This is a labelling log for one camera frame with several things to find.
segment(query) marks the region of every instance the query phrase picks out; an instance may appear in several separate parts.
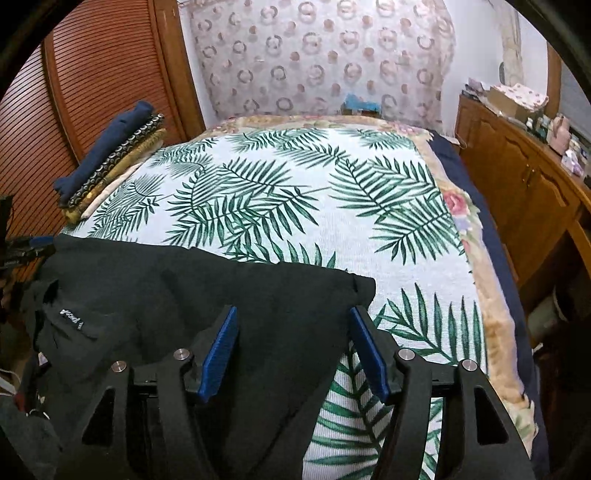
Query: metal screw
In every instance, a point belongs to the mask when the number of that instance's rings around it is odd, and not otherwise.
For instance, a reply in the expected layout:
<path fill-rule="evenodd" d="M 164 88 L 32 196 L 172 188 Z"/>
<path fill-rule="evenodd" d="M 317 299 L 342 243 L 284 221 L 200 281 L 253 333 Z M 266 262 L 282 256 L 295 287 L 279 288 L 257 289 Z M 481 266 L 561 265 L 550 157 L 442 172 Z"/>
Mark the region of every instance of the metal screw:
<path fill-rule="evenodd" d="M 186 348 L 179 348 L 173 353 L 173 357 L 177 360 L 185 360 L 191 352 L 189 352 Z"/>
<path fill-rule="evenodd" d="M 111 365 L 111 370 L 116 374 L 120 374 L 126 368 L 127 364 L 123 360 L 117 360 L 113 365 Z"/>
<path fill-rule="evenodd" d="M 464 361 L 462 361 L 462 367 L 464 367 L 469 372 L 473 372 L 478 368 L 478 364 L 474 360 L 466 358 Z"/>
<path fill-rule="evenodd" d="M 414 352 L 408 348 L 403 348 L 402 350 L 398 351 L 398 356 L 402 360 L 412 360 L 414 358 Z"/>

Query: pink item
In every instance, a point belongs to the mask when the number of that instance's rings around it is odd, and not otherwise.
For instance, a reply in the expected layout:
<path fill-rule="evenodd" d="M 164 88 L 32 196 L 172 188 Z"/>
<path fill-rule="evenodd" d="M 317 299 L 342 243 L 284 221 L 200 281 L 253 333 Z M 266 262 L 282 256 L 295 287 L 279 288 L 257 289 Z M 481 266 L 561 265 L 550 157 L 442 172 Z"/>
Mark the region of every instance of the pink item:
<path fill-rule="evenodd" d="M 564 115 L 557 115 L 552 120 L 552 133 L 548 136 L 548 145 L 559 155 L 569 148 L 570 143 L 570 121 Z"/>

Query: clothing label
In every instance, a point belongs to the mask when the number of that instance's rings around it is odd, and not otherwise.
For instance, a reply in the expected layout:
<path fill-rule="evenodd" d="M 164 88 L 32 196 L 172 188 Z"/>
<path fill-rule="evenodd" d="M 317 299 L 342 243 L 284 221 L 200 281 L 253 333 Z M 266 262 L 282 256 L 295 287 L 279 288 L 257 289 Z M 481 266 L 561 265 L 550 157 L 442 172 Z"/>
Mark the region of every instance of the clothing label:
<path fill-rule="evenodd" d="M 62 310 L 60 315 L 64 318 L 70 319 L 72 323 L 75 323 L 78 330 L 80 330 L 82 325 L 84 325 L 84 322 L 80 321 L 80 318 L 75 316 L 70 310 Z"/>

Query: bed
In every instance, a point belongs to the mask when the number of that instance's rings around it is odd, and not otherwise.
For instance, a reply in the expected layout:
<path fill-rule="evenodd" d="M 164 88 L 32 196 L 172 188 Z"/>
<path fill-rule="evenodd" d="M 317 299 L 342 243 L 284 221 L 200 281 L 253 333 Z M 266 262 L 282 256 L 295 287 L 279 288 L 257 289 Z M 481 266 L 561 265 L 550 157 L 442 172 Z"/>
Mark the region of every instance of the bed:
<path fill-rule="evenodd" d="M 486 203 L 440 136 L 347 116 L 252 116 L 157 151 L 65 233 L 198 247 L 376 279 L 369 313 L 430 361 L 470 357 L 489 375 L 536 470 L 547 470 L 523 311 Z M 433 399 L 421 480 L 441 431 Z M 391 409 L 343 353 L 303 478 L 369 478 Z"/>

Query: pink rose print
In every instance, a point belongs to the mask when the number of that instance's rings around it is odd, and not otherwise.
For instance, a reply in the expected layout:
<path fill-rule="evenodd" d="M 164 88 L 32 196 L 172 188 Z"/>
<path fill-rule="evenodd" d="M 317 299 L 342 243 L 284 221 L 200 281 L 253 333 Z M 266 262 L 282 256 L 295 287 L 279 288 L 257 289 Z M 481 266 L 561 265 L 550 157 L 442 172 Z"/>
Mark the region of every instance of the pink rose print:
<path fill-rule="evenodd" d="M 443 200 L 452 215 L 468 215 L 468 205 L 463 196 L 453 192 L 444 192 Z"/>
<path fill-rule="evenodd" d="M 470 244 L 466 240 L 462 240 L 462 245 L 464 246 L 464 251 L 470 253 Z"/>

